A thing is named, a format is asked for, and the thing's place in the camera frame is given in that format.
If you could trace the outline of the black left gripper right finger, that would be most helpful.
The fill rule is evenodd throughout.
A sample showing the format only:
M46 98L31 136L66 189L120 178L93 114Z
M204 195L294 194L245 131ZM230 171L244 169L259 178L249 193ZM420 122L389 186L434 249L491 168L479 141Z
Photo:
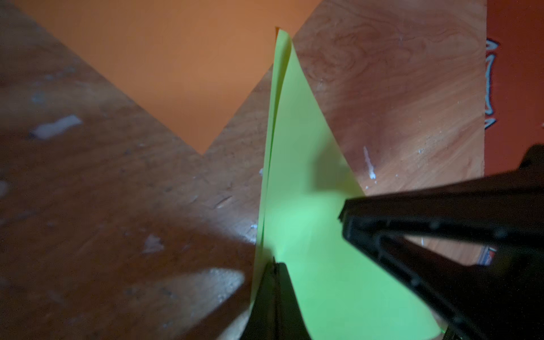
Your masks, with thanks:
M275 339L311 339L284 263L275 263Z

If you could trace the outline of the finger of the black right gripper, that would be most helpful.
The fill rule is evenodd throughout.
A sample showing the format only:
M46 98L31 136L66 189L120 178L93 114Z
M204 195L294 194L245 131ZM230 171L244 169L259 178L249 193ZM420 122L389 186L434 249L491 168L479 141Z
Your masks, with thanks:
M543 146L518 169L348 199L343 238L461 339L543 338Z

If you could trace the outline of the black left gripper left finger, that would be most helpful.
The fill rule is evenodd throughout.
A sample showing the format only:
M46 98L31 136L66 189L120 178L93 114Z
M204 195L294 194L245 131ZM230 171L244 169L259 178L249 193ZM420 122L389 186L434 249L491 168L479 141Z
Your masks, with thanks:
M276 339L276 262L263 271L248 323L241 339Z

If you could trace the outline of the green square paper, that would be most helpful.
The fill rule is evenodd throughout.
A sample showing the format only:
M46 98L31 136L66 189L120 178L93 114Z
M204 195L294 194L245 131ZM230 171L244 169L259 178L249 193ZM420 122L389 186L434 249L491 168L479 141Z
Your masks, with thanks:
M431 310L346 242L339 214L363 195L286 31L272 69L254 275L287 266L313 339L433 339Z

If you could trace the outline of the orange square paper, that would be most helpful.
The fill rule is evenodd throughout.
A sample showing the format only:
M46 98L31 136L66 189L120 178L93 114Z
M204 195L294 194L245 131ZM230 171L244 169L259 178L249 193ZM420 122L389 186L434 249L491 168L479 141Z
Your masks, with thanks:
M316 1L17 1L60 42L199 153Z

